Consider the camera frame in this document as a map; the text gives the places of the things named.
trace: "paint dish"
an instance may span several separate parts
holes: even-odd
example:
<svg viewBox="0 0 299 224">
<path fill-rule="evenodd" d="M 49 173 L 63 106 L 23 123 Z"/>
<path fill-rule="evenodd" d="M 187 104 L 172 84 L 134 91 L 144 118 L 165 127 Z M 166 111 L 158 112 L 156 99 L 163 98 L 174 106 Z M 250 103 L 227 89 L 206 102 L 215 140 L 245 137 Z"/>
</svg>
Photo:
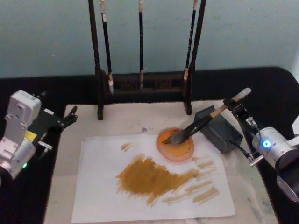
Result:
<svg viewBox="0 0 299 224">
<path fill-rule="evenodd" d="M 163 130 L 157 138 L 157 148 L 159 152 L 168 160 L 172 162 L 182 162 L 192 157 L 194 152 L 192 137 L 179 145 L 164 144 L 162 141 L 166 140 L 172 133 L 180 130 L 179 128 L 169 128 Z"/>
</svg>

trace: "tabletop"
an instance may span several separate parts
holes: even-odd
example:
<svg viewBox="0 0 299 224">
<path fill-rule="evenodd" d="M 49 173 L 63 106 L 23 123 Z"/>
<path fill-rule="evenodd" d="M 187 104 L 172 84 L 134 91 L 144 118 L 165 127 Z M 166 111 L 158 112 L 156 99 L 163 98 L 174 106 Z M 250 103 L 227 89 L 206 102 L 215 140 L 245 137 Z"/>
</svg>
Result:
<svg viewBox="0 0 299 224">
<path fill-rule="evenodd" d="M 192 123 L 195 112 L 210 105 L 218 107 L 221 102 L 193 102 L 193 114 L 190 116 L 186 116 L 182 103 L 108 105 L 105 107 L 105 119 L 101 121 L 96 119 L 96 106 L 79 105 L 77 122 L 65 129 L 60 138 L 44 223 L 71 223 L 81 142 L 86 137 L 137 133 L 158 134 L 161 129 L 167 127 L 186 127 Z M 65 113 L 67 114 L 72 107 L 72 105 L 67 106 Z M 229 111 L 225 111 L 223 116 L 241 132 L 241 128 Z M 245 139 L 242 146 L 249 150 Z M 247 159 L 237 150 L 222 155 L 222 159 L 235 204 L 235 215 L 173 222 L 178 224 L 278 223 L 257 168 L 251 168 Z M 168 222 L 169 220 L 138 221 L 144 224 L 166 224 Z"/>
</svg>

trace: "hanging brush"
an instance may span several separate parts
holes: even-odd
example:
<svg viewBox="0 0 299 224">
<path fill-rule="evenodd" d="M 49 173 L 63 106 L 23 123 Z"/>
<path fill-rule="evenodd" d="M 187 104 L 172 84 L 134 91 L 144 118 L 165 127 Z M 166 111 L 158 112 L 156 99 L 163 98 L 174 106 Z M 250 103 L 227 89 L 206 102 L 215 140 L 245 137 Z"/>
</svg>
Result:
<svg viewBox="0 0 299 224">
<path fill-rule="evenodd" d="M 139 38 L 140 38 L 140 89 L 143 89 L 143 0 L 138 0 L 139 3 Z"/>
<path fill-rule="evenodd" d="M 108 39 L 108 30 L 107 30 L 107 18 L 105 13 L 105 0 L 100 0 L 101 5 L 101 14 L 102 14 L 102 22 L 103 22 L 103 30 L 104 30 L 104 38 L 105 38 L 105 48 L 106 48 L 106 56 L 107 56 L 107 65 L 108 65 L 108 84 L 111 94 L 113 94 L 113 76 L 111 70 L 111 59 L 110 59 L 110 49 L 109 49 L 109 39 Z"/>
<path fill-rule="evenodd" d="M 187 51 L 187 59 L 186 59 L 186 67 L 185 67 L 185 70 L 184 70 L 183 94 L 185 94 L 185 90 L 186 90 L 186 87 L 187 87 L 188 67 L 189 67 L 189 59 L 190 59 L 190 52 L 191 52 L 191 45 L 192 45 L 192 37 L 193 37 L 194 21 L 195 21 L 197 3 L 198 3 L 198 0 L 194 0 L 192 19 L 191 19 L 191 27 L 190 27 L 190 35 L 189 35 L 189 43 L 188 43 L 188 51 Z"/>
</svg>

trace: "paper sheet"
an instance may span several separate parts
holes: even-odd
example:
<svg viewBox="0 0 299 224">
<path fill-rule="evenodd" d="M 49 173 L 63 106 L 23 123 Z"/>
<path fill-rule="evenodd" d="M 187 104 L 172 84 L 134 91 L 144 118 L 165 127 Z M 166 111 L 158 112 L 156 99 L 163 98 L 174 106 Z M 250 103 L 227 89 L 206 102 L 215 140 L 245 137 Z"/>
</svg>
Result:
<svg viewBox="0 0 299 224">
<path fill-rule="evenodd" d="M 192 198 L 168 205 L 162 200 L 174 196 L 171 192 L 158 199 L 153 207 L 146 205 L 145 198 L 134 198 L 116 193 L 118 179 L 115 178 L 140 153 L 152 157 L 156 164 L 165 165 L 174 173 L 183 173 L 197 168 L 195 161 L 173 163 L 166 160 L 156 148 L 156 135 L 137 134 L 127 136 L 90 137 L 82 144 L 78 169 L 72 223 L 95 223 L 112 221 L 185 219 L 194 217 L 221 217 L 235 214 L 220 152 L 202 135 L 193 136 L 194 157 L 205 157 L 213 161 L 217 170 L 205 180 L 212 180 L 219 190 L 214 198 L 198 205 Z M 124 152 L 121 146 L 132 142 Z M 201 183 L 192 180 L 184 188 Z"/>
</svg>

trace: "yellow paint stroke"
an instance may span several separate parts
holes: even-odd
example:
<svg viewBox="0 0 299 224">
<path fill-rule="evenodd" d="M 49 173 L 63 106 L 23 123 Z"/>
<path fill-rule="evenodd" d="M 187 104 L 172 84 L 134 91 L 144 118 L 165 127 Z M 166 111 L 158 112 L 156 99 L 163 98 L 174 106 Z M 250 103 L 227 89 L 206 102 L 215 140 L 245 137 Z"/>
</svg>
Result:
<svg viewBox="0 0 299 224">
<path fill-rule="evenodd" d="M 201 179 L 207 177 L 209 174 L 215 172 L 216 170 L 217 170 L 217 167 L 216 166 L 212 166 L 207 171 L 200 171 L 196 179 L 201 180 Z"/>
<path fill-rule="evenodd" d="M 201 157 L 194 156 L 194 157 L 192 157 L 192 161 L 204 160 L 204 159 L 207 159 L 209 157 L 210 157 L 209 155 L 201 156 Z"/>
<path fill-rule="evenodd" d="M 182 193 L 180 195 L 173 196 L 173 197 L 164 198 L 162 201 L 165 203 L 168 203 L 168 205 L 170 205 L 172 203 L 180 202 L 182 200 L 185 200 L 185 199 L 190 198 L 191 196 L 197 194 L 199 190 L 206 187 L 207 185 L 209 185 L 212 182 L 213 182 L 212 180 L 209 180 L 204 183 L 197 184 L 197 188 L 194 188 L 193 190 L 185 190 L 186 191 L 185 193 Z"/>
<path fill-rule="evenodd" d="M 121 146 L 121 149 L 124 150 L 124 152 L 127 152 L 132 147 L 132 145 L 132 142 L 125 143 Z"/>
<path fill-rule="evenodd" d="M 202 183 L 199 183 L 199 184 L 195 184 L 195 185 L 192 185 L 188 188 L 185 189 L 186 192 L 192 192 L 192 191 L 195 191 L 197 189 L 200 189 L 200 188 L 203 188 L 209 184 L 212 184 L 213 181 L 212 180 L 207 180 L 207 181 L 204 181 Z"/>
<path fill-rule="evenodd" d="M 210 167 L 214 165 L 214 162 L 213 161 L 208 161 L 208 162 L 202 162 L 200 164 L 197 165 L 197 167 L 201 168 L 201 169 L 204 169 L 206 167 Z"/>
<path fill-rule="evenodd" d="M 219 190 L 216 187 L 211 187 L 209 190 L 207 190 L 204 193 L 197 195 L 195 198 L 193 198 L 193 202 L 194 203 L 201 202 L 200 204 L 202 204 L 203 202 L 206 202 L 206 201 L 214 198 L 218 194 L 219 194 Z"/>
<path fill-rule="evenodd" d="M 116 177 L 119 179 L 117 193 L 144 196 L 147 198 L 147 205 L 152 206 L 160 196 L 178 189 L 198 175 L 199 171 L 195 169 L 183 174 L 171 173 L 165 166 L 157 165 L 152 158 L 140 154 Z"/>
<path fill-rule="evenodd" d="M 177 195 L 179 194 L 179 192 L 181 191 L 181 189 L 186 186 L 190 181 L 192 181 L 192 179 L 186 181 L 186 183 L 183 183 L 181 186 L 178 187 L 178 189 L 176 190 L 172 190 L 171 193 L 174 194 L 174 195 Z"/>
</svg>

